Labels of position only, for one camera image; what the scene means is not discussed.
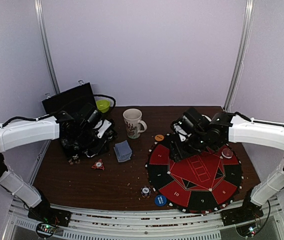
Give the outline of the orange big blind button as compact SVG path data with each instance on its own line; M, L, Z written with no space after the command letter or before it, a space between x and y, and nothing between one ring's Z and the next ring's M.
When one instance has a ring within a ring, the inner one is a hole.
M164 139L164 136L161 135L161 134L157 134L157 135L155 135L154 139L155 139L155 141L160 142Z

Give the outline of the clear red round button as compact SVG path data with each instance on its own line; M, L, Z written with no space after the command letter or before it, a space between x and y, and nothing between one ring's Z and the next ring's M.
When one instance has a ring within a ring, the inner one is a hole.
M222 150L222 156L226 159L231 159L233 155L234 155L233 151L228 147Z

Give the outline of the blue playing card deck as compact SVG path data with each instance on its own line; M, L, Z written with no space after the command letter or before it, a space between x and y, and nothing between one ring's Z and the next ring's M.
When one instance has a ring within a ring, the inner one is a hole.
M132 149L127 140L116 143L113 149L119 163L131 160Z

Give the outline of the blue small blind button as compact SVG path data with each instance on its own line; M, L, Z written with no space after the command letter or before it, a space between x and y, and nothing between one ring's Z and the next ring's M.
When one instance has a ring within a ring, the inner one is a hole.
M167 198L164 195L159 194L154 198L154 203L158 207L163 207L167 203Z

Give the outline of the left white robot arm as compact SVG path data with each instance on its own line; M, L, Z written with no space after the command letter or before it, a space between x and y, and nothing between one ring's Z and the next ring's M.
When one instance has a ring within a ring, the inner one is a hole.
M80 96L43 116L15 116L0 123L0 186L22 200L43 222L51 221L54 209L49 201L6 164L7 152L57 140L67 161L78 164L81 155L92 158L108 151L110 141L116 137L114 121L108 115Z

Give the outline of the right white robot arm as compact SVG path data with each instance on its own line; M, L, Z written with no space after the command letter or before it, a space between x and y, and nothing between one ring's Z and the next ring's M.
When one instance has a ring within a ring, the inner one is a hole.
M256 146L282 154L269 175L247 193L247 202L238 209L241 220L248 221L284 189L284 122L256 119L238 111L208 117L191 107L171 123L171 130L174 138L170 154L177 162L205 150L216 152L227 144Z

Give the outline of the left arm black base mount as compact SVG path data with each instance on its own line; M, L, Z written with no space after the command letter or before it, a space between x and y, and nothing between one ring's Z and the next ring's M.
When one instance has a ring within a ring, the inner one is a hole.
M27 216L30 219L49 225L67 227L70 222L71 212L50 206L38 205L30 207Z

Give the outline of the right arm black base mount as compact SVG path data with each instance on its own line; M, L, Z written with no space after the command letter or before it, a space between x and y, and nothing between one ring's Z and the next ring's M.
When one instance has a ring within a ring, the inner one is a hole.
M254 204L242 205L241 207L221 211L224 226L240 224L263 216L262 207Z

